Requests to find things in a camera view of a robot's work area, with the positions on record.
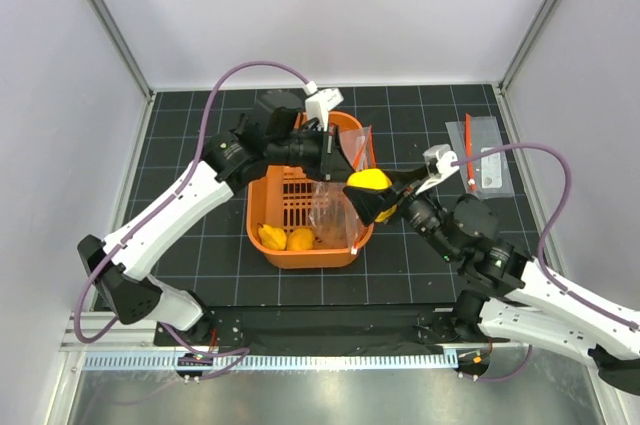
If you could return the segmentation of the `yellow toy pepper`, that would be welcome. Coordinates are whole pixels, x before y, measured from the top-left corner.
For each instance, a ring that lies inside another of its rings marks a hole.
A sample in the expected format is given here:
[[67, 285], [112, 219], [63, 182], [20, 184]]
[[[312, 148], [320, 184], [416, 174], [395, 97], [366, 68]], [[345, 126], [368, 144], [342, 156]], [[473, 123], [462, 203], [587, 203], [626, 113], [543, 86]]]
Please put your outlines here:
[[381, 190], [392, 187], [392, 183], [381, 169], [369, 168], [353, 173], [348, 178], [346, 186]]

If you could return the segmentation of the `clear zip bag orange zipper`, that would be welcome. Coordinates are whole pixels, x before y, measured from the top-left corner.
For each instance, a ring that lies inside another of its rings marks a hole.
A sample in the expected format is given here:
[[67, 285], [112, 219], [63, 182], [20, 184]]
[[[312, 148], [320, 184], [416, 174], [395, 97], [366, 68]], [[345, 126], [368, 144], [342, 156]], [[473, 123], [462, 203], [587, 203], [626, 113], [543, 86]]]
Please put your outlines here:
[[[360, 130], [360, 151], [356, 156], [356, 172], [375, 165], [372, 151], [372, 131], [367, 126]], [[322, 249], [346, 249], [357, 253], [356, 243], [366, 231], [353, 205], [343, 193], [344, 183], [316, 182], [310, 210], [310, 227], [316, 245]]]

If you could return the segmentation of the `orange plastic basket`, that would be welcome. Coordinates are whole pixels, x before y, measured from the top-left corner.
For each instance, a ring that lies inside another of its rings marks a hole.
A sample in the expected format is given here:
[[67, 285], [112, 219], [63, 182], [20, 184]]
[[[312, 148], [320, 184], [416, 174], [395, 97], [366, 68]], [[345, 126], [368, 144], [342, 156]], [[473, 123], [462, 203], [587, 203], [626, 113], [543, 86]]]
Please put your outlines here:
[[373, 234], [372, 225], [357, 241], [357, 253], [346, 249], [322, 249], [314, 245], [309, 251], [274, 251], [265, 248], [258, 236], [258, 226], [268, 224], [285, 230], [287, 236], [295, 229], [310, 228], [313, 185], [297, 167], [275, 165], [266, 176], [252, 182], [248, 188], [246, 231], [251, 244], [280, 269], [341, 268], [351, 264]]

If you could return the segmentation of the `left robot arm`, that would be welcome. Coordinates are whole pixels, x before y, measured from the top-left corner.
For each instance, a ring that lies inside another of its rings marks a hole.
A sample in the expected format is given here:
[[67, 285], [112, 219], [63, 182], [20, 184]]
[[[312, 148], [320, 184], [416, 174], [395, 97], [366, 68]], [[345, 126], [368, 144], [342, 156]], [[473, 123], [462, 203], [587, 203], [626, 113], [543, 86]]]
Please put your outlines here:
[[200, 143], [177, 181], [131, 221], [104, 238], [85, 236], [77, 251], [88, 279], [115, 322], [151, 319], [190, 345], [208, 340], [213, 315], [195, 293], [177, 289], [152, 270], [190, 228], [231, 200], [271, 166], [299, 168], [310, 179], [343, 182], [353, 173], [335, 121], [298, 120], [299, 111], [244, 114], [238, 125]]

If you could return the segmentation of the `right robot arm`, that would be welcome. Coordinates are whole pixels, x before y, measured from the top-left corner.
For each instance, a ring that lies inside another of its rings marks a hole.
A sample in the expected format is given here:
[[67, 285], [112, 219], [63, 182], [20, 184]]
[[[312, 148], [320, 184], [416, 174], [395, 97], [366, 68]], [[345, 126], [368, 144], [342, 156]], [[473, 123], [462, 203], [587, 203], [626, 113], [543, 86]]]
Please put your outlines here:
[[608, 385], [639, 392], [639, 313], [603, 298], [544, 266], [500, 237], [498, 219], [480, 199], [462, 195], [442, 206], [432, 188], [442, 178], [412, 171], [366, 169], [344, 188], [366, 224], [401, 219], [445, 261], [458, 263], [469, 285], [450, 317], [463, 341], [526, 342], [596, 369]]

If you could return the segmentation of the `orange toy fruit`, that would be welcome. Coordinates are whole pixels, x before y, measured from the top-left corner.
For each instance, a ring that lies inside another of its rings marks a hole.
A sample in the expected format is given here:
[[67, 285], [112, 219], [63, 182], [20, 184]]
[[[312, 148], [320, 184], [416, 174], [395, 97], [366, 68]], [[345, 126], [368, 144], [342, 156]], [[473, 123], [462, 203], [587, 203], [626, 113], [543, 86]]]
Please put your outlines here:
[[287, 238], [287, 251], [309, 251], [314, 249], [316, 237], [310, 228], [293, 230]]

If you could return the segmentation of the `yellow toy squash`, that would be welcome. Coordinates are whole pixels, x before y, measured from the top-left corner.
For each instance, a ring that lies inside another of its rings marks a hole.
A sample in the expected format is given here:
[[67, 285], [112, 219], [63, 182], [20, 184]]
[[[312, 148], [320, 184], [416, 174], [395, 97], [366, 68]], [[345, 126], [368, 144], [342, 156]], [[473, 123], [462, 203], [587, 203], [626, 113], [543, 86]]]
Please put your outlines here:
[[269, 250], [284, 251], [287, 247], [287, 233], [280, 227], [260, 224], [258, 226], [258, 236], [261, 244]]

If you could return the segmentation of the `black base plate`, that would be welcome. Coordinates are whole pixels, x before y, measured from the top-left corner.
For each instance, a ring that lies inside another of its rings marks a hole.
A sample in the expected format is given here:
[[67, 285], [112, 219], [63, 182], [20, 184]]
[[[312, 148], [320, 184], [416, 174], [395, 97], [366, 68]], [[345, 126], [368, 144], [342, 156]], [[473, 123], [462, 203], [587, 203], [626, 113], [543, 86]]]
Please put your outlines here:
[[447, 345], [485, 346], [478, 328], [458, 321], [450, 303], [214, 307], [224, 351], [248, 347], [266, 356], [396, 356], [438, 353]]

